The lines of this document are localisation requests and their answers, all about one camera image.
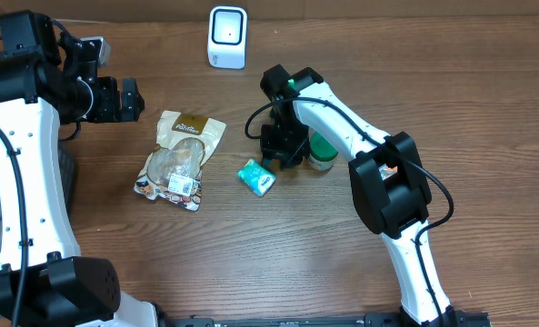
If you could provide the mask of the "teal tissue pack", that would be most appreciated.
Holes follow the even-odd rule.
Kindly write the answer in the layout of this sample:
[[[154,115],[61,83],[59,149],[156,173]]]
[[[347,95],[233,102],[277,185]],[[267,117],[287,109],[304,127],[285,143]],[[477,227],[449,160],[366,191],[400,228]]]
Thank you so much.
[[[254,159],[249,159],[237,177],[258,197],[263,197],[274,185],[276,177]]]

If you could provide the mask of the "green lid jar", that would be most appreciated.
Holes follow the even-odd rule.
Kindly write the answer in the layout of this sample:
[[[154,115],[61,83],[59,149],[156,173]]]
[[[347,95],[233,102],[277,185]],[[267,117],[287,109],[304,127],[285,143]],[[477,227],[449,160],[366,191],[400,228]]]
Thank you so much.
[[[330,145],[322,135],[314,132],[310,137],[309,164],[315,170],[327,171],[334,166],[338,152]]]

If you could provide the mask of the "brown snack pouch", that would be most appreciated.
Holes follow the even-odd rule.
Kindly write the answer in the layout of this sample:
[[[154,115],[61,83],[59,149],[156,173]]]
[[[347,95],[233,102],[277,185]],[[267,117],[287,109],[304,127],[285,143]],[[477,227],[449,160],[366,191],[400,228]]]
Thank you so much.
[[[214,118],[162,112],[154,149],[136,178],[134,191],[151,201],[163,198],[196,212],[202,202],[203,167],[225,128],[225,123]]]

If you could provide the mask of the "orange snack packet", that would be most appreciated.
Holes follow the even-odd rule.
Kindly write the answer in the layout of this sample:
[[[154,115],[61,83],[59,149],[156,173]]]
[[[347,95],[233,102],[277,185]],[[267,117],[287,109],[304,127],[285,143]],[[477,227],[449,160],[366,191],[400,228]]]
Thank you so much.
[[[383,181],[387,180],[388,178],[394,176],[398,173],[397,167],[389,167],[387,164],[382,164],[378,167],[379,174],[381,175],[381,178]]]

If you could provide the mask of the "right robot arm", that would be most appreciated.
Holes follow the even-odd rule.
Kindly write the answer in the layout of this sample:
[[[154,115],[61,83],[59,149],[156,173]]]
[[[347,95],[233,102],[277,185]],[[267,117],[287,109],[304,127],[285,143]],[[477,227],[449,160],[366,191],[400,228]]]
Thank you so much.
[[[403,323],[450,326],[454,310],[442,290],[430,250],[429,185],[414,140],[375,128],[333,93],[310,67],[289,74],[281,65],[264,72],[260,87],[272,122],[258,140],[262,165],[297,166],[311,154],[316,132],[347,161],[354,208],[364,225],[382,236],[399,281]]]

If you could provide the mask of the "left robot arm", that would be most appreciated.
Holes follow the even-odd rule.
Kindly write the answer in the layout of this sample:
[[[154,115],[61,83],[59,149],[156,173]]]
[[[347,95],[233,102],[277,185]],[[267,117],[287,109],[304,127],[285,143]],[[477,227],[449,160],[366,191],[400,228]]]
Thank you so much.
[[[81,254],[60,171],[60,127],[136,121],[136,81],[99,76],[107,42],[47,15],[2,15],[0,31],[0,315],[14,326],[165,325],[109,261]]]

